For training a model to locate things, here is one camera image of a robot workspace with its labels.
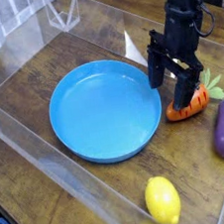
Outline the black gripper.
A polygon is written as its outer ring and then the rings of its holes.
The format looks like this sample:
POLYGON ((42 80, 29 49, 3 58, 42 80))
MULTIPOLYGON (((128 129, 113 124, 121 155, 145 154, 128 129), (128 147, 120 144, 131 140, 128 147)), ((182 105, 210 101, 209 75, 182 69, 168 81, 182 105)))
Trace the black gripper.
POLYGON ((199 84, 203 65, 195 55, 199 44, 202 12, 166 3, 164 32, 150 30, 148 44, 148 76, 152 88, 163 84, 165 70, 176 75, 173 110, 189 105, 199 84))

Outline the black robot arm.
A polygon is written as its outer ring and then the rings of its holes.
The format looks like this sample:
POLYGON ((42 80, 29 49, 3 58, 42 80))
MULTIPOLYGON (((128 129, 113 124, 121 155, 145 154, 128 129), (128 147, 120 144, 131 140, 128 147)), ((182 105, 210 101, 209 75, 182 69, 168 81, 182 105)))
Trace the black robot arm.
POLYGON ((206 9, 205 0, 167 0, 165 31, 150 30, 148 76, 152 88, 163 84, 168 69, 176 78, 173 109, 189 105, 200 81, 203 64, 195 55, 199 38, 208 37, 215 18, 206 9))

